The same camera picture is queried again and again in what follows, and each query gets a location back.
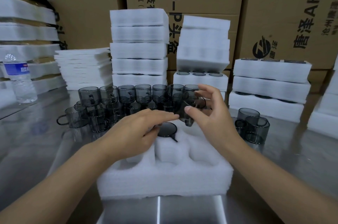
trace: plastic water bottle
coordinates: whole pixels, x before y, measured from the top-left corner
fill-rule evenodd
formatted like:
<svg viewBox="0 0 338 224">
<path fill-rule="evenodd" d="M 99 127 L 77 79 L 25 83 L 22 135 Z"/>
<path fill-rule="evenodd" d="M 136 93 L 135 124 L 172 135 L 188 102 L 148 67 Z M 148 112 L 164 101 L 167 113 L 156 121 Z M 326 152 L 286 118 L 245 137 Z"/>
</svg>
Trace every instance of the plastic water bottle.
<svg viewBox="0 0 338 224">
<path fill-rule="evenodd" d="M 7 75 L 12 81 L 14 94 L 19 103 L 31 103 L 37 100 L 37 93 L 30 79 L 30 73 L 27 61 L 20 58 L 19 52 L 16 50 L 4 52 L 2 59 Z"/>
</svg>

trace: bottle label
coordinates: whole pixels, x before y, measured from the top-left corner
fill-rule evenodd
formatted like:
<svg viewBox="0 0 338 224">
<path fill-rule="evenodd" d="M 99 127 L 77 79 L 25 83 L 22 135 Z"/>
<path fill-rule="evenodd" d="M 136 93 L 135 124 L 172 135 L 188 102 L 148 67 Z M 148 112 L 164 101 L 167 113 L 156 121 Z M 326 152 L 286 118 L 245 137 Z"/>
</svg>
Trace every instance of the bottle label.
<svg viewBox="0 0 338 224">
<path fill-rule="evenodd" d="M 8 75 L 29 75 L 27 63 L 9 63 L 5 64 L 5 69 Z"/>
</svg>

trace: round black logo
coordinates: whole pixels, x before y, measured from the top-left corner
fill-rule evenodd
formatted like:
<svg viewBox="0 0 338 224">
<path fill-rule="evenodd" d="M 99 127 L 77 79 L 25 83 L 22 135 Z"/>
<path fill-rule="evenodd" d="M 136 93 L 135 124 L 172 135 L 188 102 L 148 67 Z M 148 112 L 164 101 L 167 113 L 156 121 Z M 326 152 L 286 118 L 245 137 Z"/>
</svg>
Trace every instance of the round black logo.
<svg viewBox="0 0 338 224">
<path fill-rule="evenodd" d="M 256 58 L 264 58 L 270 53 L 270 50 L 270 42 L 262 36 L 262 39 L 253 46 L 252 53 Z"/>
</svg>

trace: metal table top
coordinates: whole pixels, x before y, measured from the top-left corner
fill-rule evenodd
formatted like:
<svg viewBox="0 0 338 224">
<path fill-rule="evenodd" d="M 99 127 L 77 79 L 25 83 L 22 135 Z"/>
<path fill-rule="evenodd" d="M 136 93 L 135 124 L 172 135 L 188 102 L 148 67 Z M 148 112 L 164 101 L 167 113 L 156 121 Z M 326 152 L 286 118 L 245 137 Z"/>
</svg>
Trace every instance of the metal table top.
<svg viewBox="0 0 338 224">
<path fill-rule="evenodd" d="M 57 125 L 56 118 L 76 101 L 77 92 L 60 88 L 39 95 L 38 101 L 27 107 L 12 106 L 21 110 L 0 120 L 0 210 L 53 172 L 81 146 L 102 136 L 89 132 L 88 127 L 70 129 Z M 338 198 L 338 140 L 308 131 L 304 123 L 274 118 L 269 121 L 265 145 L 252 146 L 299 179 Z M 103 204 L 102 223 L 281 222 L 236 171 L 225 196 L 166 196 Z"/>
</svg>

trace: person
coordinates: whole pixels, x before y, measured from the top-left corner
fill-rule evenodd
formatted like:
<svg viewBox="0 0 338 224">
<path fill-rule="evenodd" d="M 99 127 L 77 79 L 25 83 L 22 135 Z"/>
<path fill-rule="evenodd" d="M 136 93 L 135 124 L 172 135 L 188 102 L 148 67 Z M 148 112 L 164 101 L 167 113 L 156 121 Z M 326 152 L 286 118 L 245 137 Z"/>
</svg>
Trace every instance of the person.
<svg viewBox="0 0 338 224">
<path fill-rule="evenodd" d="M 185 111 L 216 150 L 236 168 L 285 223 L 338 223 L 337 202 L 309 187 L 249 147 L 238 135 L 218 89 L 199 85 L 212 110 Z M 178 115 L 143 110 L 124 117 L 83 146 L 52 175 L 2 212 L 0 223 L 65 223 L 96 179 L 114 162 L 147 151 L 163 122 Z"/>
</svg>

